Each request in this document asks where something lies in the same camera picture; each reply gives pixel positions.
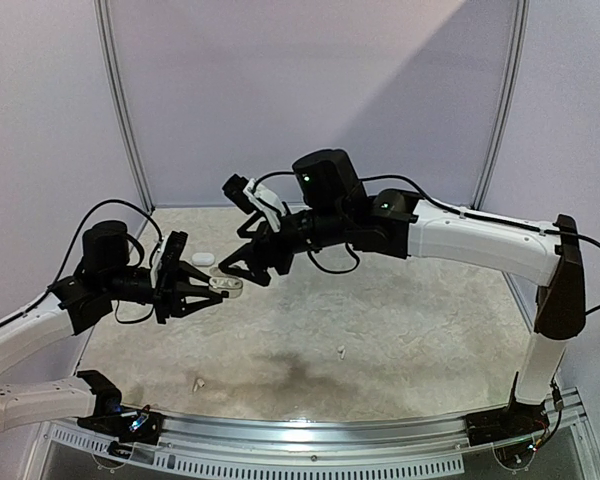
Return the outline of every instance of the floor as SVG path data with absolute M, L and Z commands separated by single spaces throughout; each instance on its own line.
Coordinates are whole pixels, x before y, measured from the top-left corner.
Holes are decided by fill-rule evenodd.
M 154 218 L 189 234 L 185 260 L 221 259 L 243 242 L 237 208 Z M 150 251 L 149 227 L 141 241 Z M 319 259 L 334 269 L 351 261 L 341 247 Z M 107 317 L 80 369 L 101 371 L 127 404 L 232 418 L 384 420 L 506 402 L 528 331 L 500 272 L 365 254 L 355 272 L 333 276 L 298 255 L 289 275 L 273 276 L 270 287 L 248 284 L 240 298 L 166 326 Z M 125 304 L 119 316 L 143 312 Z

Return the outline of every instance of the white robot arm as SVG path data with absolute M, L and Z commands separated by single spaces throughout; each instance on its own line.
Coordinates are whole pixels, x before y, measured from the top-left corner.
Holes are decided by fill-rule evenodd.
M 0 320 L 0 374 L 34 352 L 79 335 L 112 312 L 112 301 L 153 306 L 158 323 L 236 298 L 239 279 L 212 278 L 180 260 L 187 235 L 172 232 L 149 268 L 129 266 L 129 236 L 123 222 L 96 224 L 83 235 L 84 256 L 74 275 L 54 282 L 21 310 Z M 201 285 L 191 284 L 191 280 Z M 188 302 L 192 297 L 202 298 Z M 0 385 L 0 432 L 65 417 L 118 437 L 155 444 L 163 416 L 121 405 L 121 393 L 97 371 L 41 384 Z
M 266 286 L 268 269 L 289 273 L 295 254 L 345 244 L 362 252 L 444 258 L 527 278 L 538 285 L 538 312 L 509 405 L 467 415 L 467 434 L 472 444 L 482 444 L 547 425 L 544 401 L 550 384 L 567 343 L 585 325 L 584 270 L 575 221 L 560 215 L 553 223 L 530 222 L 445 205 L 405 177 L 359 179 L 342 150 L 312 153 L 292 169 L 309 208 L 277 215 L 275 226 L 266 216 L 267 221 L 249 230 L 263 218 L 262 208 L 249 206 L 251 198 L 243 193 L 259 182 L 234 175 L 225 184 L 225 194 L 253 216 L 238 229 L 249 242 L 223 260 L 220 269 Z M 385 178 L 405 180 L 417 192 L 366 194 L 364 182 Z

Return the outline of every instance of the vent grille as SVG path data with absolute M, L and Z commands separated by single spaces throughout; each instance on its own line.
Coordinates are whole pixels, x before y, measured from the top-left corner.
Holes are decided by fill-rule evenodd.
M 107 454 L 111 439 L 92 432 L 73 430 L 54 424 L 51 438 L 69 447 L 115 459 Z M 445 455 L 430 460 L 391 463 L 382 467 L 359 465 L 273 467 L 208 461 L 181 453 L 156 451 L 151 465 L 133 460 L 129 460 L 128 463 L 207 480 L 424 480 L 464 473 L 464 463 L 460 454 Z
M 461 455 L 383 467 L 236 467 L 175 454 L 157 454 L 154 467 L 210 480 L 402 480 L 441 478 L 464 473 Z

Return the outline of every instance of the wire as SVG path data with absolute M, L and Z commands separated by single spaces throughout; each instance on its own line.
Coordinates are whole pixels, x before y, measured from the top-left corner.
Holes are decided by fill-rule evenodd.
M 600 242 L 598 240 L 596 240 L 595 238 L 591 238 L 587 235 L 582 235 L 581 233 L 571 233 L 571 232 L 558 232 L 558 233 L 561 235 L 566 235 L 568 237 L 575 237 L 578 240 L 582 240 L 583 242 L 590 243 L 591 245 L 600 249 Z M 592 313 L 595 313 L 598 310 L 600 310 L 600 304 L 587 310 L 586 315 L 591 315 Z
M 271 178 L 271 177 L 280 177 L 283 175 L 295 175 L 295 173 L 287 172 L 287 171 L 277 171 L 277 172 L 267 173 L 266 175 L 261 176 L 259 179 L 257 179 L 253 183 L 253 187 L 252 187 L 251 191 L 255 192 L 258 188 L 258 185 L 260 185 L 266 179 Z M 258 198 L 258 201 L 261 204 L 263 204 L 265 207 L 267 207 L 269 210 L 273 211 L 277 215 L 278 218 L 282 218 L 282 212 L 280 210 L 278 210 L 276 207 L 274 207 L 273 205 L 271 205 L 269 202 L 267 202 L 266 200 L 263 200 L 262 198 Z
M 86 213 L 86 215 L 82 218 L 82 220 L 78 224 L 78 228 L 76 228 L 76 231 L 73 234 L 73 238 L 71 239 L 71 242 L 69 243 L 69 248 L 67 248 L 67 252 L 65 253 L 64 258 L 62 259 L 62 263 L 60 264 L 60 268 L 58 269 L 58 273 L 56 273 L 56 276 L 54 277 L 53 281 L 51 282 L 51 285 L 55 284 L 58 280 L 60 280 L 60 276 L 62 275 L 62 272 L 64 271 L 64 268 L 66 267 L 67 262 L 69 261 L 69 256 L 71 255 L 71 251 L 73 250 L 73 247 L 74 247 L 74 245 L 76 243 L 76 240 L 78 239 L 78 235 L 80 235 L 80 231 L 82 230 L 82 227 L 84 227 L 84 224 L 87 222 L 87 220 L 89 219 L 89 217 L 91 217 L 91 215 L 93 215 L 93 213 L 96 210 L 102 208 L 105 205 L 109 205 L 109 204 L 112 204 L 112 203 L 119 204 L 119 205 L 124 205 L 125 207 L 128 207 L 131 210 L 135 210 L 140 215 L 142 215 L 144 218 L 146 218 L 147 221 L 156 230 L 160 241 L 162 241 L 162 231 L 160 230 L 160 227 L 158 226 L 158 224 L 156 223 L 156 221 L 153 218 L 151 218 L 151 215 L 149 215 L 147 212 L 145 212 L 144 210 L 142 210 L 139 207 L 135 206 L 133 203 L 127 202 L 126 200 L 121 200 L 119 198 L 110 198 L 110 199 L 107 199 L 107 200 L 103 200 L 102 202 L 94 205 Z M 44 291 L 44 293 L 40 297 L 38 297 L 37 300 L 35 300 L 33 303 L 31 303 L 28 307 L 26 307 L 23 310 L 20 310 L 17 313 L 14 313 L 9 318 L 7 318 L 7 319 L 3 320 L 2 322 L 0 322 L 0 328 L 4 327 L 5 325 L 10 324 L 11 322 L 17 320 L 18 318 L 21 318 L 23 315 L 29 313 L 31 310 L 33 310 L 38 305 L 40 305 L 49 296 L 50 293 L 51 293 L 51 290 L 49 289 L 49 287 L 47 287 L 47 289 Z
M 454 213 L 456 215 L 461 215 L 462 212 L 460 212 L 460 210 L 458 210 L 455 207 L 452 207 L 451 205 L 445 205 L 444 203 L 439 202 L 438 200 L 432 198 L 431 196 L 429 196 L 429 194 L 427 192 L 424 191 L 424 189 L 422 187 L 420 187 L 420 185 L 418 185 L 414 180 L 411 180 L 409 177 L 405 177 L 404 175 L 376 175 L 373 177 L 366 177 L 366 178 L 361 178 L 360 181 L 361 182 L 374 182 L 376 180 L 402 180 L 403 182 L 407 182 L 409 185 L 411 185 L 416 192 L 418 192 L 420 195 L 422 195 L 422 197 L 429 202 L 430 204 L 442 209 L 442 210 L 447 210 L 448 212 Z
M 347 250 L 349 256 L 353 258 L 356 262 L 356 264 L 353 267 L 348 268 L 346 270 L 329 270 L 328 268 L 323 267 L 318 263 L 318 260 L 316 260 L 312 251 L 308 251 L 307 256 L 309 257 L 309 260 L 311 260 L 311 263 L 313 263 L 316 266 L 316 268 L 321 272 L 329 273 L 331 275 L 344 275 L 345 273 L 353 272 L 360 265 L 360 257 L 356 254 L 356 252 L 353 251 L 351 246 L 348 243 L 345 243 L 344 248 Z
M 256 188 L 258 188 L 258 185 L 260 185 L 262 182 L 264 182 L 267 178 L 271 178 L 271 177 L 280 177 L 283 175 L 295 175 L 294 172 L 289 172 L 289 171 L 277 171 L 277 172 L 269 172 L 266 175 L 261 176 L 259 179 L 257 179 L 254 184 L 253 184 L 253 191 L 256 190 Z
M 427 192 L 424 191 L 424 189 L 422 187 L 420 187 L 420 185 L 418 185 L 414 180 L 402 176 L 402 175 L 378 175 L 375 177 L 367 177 L 367 178 L 361 178 L 360 181 L 362 182 L 371 182 L 374 180 L 402 180 L 404 182 L 407 182 L 409 185 L 411 185 L 420 195 L 422 195 L 422 197 L 429 203 L 431 203 L 432 205 L 442 209 L 442 210 L 446 210 L 450 213 L 453 213 L 455 215 L 462 215 L 464 213 L 464 216 L 466 218 L 470 218 L 473 220 L 480 220 L 483 222 L 488 222 L 488 223 L 496 223 L 496 224 L 500 224 L 500 225 L 506 225 L 509 227 L 515 227 L 515 228 L 520 228 L 522 230 L 526 230 L 526 231 L 531 231 L 531 232 L 536 232 L 536 233 L 540 233 L 542 232 L 542 230 L 535 226 L 535 225 L 530 225 L 527 223 L 521 223 L 521 222 L 516 222 L 513 220 L 509 220 L 509 219 L 504 219 L 504 218 L 497 218 L 497 217 L 488 217 L 488 216 L 484 216 L 484 215 L 478 215 L 475 214 L 473 212 L 461 212 L 460 210 L 458 210 L 457 208 L 454 208 L 450 205 L 445 205 L 444 203 L 441 203 L 435 199 L 433 199 L 431 196 L 429 196 L 429 194 Z M 600 249 L 600 241 L 596 240 L 595 238 L 589 237 L 587 235 L 583 235 L 581 233 L 571 233 L 571 232 L 563 232 L 560 230 L 544 230 L 544 233 L 548 234 L 548 235 L 564 235 L 567 237 L 574 237 L 577 238 L 579 240 L 582 240 L 583 242 L 587 242 L 597 248 Z M 590 308 L 589 310 L 587 310 L 585 312 L 585 315 L 591 315 L 592 313 L 597 312 L 598 310 L 600 310 L 600 304 L 596 305 L 595 307 Z
M 153 311 L 154 311 L 154 307 L 151 307 L 151 311 L 149 313 L 147 313 L 144 317 L 136 318 L 135 320 L 120 320 L 118 318 L 118 309 L 119 308 L 120 308 L 120 300 L 116 300 L 116 309 L 113 312 L 113 316 L 116 319 L 116 322 L 118 322 L 121 325 L 137 325 L 138 323 L 142 323 L 146 320 L 149 320 L 149 318 L 151 318 L 151 315 L 153 315 Z
M 560 428 L 560 422 L 562 422 L 562 410 L 560 410 L 558 412 L 558 419 L 556 420 L 556 426 L 553 428 L 553 430 L 551 431 L 549 436 L 547 438 L 545 438 L 544 440 L 541 438 L 540 441 L 536 444 L 536 451 L 539 450 L 540 448 L 544 447 L 549 442 L 549 440 L 551 440 L 553 438 L 553 436 L 556 434 L 556 432 Z

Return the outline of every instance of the white bracket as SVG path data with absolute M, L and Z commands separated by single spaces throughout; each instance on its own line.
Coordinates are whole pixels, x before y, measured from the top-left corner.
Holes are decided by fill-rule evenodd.
M 243 193 L 247 196 L 249 201 L 264 213 L 267 222 L 271 225 L 274 232 L 280 231 L 280 217 L 285 214 L 284 205 L 280 200 L 280 197 L 272 190 L 269 190 L 264 185 L 260 184 L 254 190 L 255 179 L 249 180 L 247 186 L 244 187 Z

